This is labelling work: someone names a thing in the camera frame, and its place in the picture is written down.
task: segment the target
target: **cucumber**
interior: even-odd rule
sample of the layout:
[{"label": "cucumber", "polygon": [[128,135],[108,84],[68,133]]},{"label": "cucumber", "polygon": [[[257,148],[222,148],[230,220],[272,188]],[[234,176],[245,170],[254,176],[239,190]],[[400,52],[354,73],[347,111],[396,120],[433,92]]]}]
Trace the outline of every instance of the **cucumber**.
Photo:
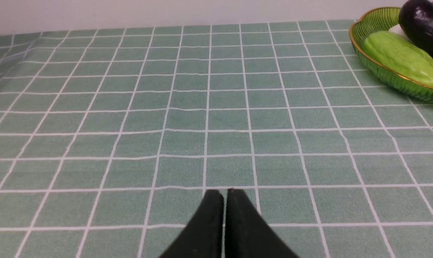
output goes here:
[{"label": "cucumber", "polygon": [[433,59],[402,36],[390,31],[378,31],[364,40],[363,49],[385,67],[433,87]]}]

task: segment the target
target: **eggplant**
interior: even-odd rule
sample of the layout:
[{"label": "eggplant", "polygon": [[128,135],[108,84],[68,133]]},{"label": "eggplant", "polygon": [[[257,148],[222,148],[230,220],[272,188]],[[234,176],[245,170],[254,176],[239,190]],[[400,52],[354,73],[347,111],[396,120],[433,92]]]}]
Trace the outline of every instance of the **eggplant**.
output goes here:
[{"label": "eggplant", "polygon": [[398,22],[406,36],[433,58],[433,3],[408,0],[400,9]]}]

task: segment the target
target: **green checkered tablecloth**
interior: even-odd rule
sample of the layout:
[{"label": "green checkered tablecloth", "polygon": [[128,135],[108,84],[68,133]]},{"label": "green checkered tablecloth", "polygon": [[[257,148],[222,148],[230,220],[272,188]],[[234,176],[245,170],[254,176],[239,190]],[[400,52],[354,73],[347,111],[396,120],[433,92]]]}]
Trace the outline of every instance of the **green checkered tablecloth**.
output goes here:
[{"label": "green checkered tablecloth", "polygon": [[433,258],[433,106],[352,22],[1,36],[0,258],[154,258],[230,187],[303,258]]}]

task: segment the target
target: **plastic vegetable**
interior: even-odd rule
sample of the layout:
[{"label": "plastic vegetable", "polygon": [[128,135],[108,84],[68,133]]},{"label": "plastic vegetable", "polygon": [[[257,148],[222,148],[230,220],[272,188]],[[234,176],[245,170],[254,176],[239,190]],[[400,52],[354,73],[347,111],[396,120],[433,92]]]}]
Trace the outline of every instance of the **plastic vegetable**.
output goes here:
[{"label": "plastic vegetable", "polygon": [[412,42],[408,36],[406,36],[405,32],[403,31],[403,29],[401,28],[401,26],[399,24],[393,26],[392,28],[389,29],[390,32],[396,33],[400,36],[403,37],[403,39],[406,39],[409,42]]},{"label": "plastic vegetable", "polygon": [[406,36],[433,58],[433,3],[408,0],[400,9],[398,22]]},{"label": "plastic vegetable", "polygon": [[402,36],[378,31],[364,40],[363,48],[366,54],[385,67],[433,87],[433,59]]}]

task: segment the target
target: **gold basket rim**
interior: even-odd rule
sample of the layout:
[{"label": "gold basket rim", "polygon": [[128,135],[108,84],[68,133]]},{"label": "gold basket rim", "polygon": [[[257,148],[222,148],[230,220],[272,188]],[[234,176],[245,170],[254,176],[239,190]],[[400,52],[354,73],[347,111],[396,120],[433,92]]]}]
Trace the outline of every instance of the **gold basket rim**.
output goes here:
[{"label": "gold basket rim", "polygon": [[355,23],[353,23],[352,26],[349,28],[350,41],[352,42],[352,44],[354,45],[354,47],[357,49],[358,52],[360,52],[362,55],[364,55],[364,57],[366,57],[367,59],[369,59],[369,60],[371,60],[372,62],[374,62],[375,64],[377,64],[379,67],[384,68],[384,69],[386,69],[386,70],[388,70],[388,71],[390,71],[390,72],[393,72],[395,75],[397,75],[397,76],[399,76],[399,77],[401,77],[401,78],[403,78],[403,79],[405,79],[405,80],[408,80],[408,81],[410,81],[410,82],[413,82],[413,83],[415,83],[415,84],[417,84],[417,85],[419,85],[419,86],[422,86],[422,87],[428,88],[428,89],[430,89],[430,90],[433,90],[433,87],[428,86],[428,85],[425,85],[425,84],[420,83],[420,82],[418,82],[418,81],[412,80],[412,79],[410,79],[410,78],[407,78],[407,77],[404,76],[404,75],[400,75],[398,72],[395,72],[395,71],[393,71],[392,69],[386,67],[385,65],[382,65],[382,64],[379,63],[378,61],[372,59],[372,57],[368,56],[368,55],[367,55],[367,54],[366,54],[366,53],[365,53],[365,52],[364,52],[364,51],[359,47],[359,45],[356,43],[356,40],[355,40],[355,38],[354,38],[354,36],[353,36],[353,34],[352,34],[352,30],[353,30],[353,28],[354,28],[357,24],[361,23],[361,22],[363,21],[363,19],[364,19],[364,18],[365,18],[369,13],[372,13],[373,11],[376,11],[376,10],[380,10],[380,9],[388,9],[388,8],[400,9],[400,7],[395,7],[395,6],[386,6],[386,7],[378,7],[378,8],[374,8],[374,9],[372,9],[372,10],[367,11],[366,13],[364,13],[364,14],[361,16],[361,18],[360,18],[358,21],[356,21]]}]

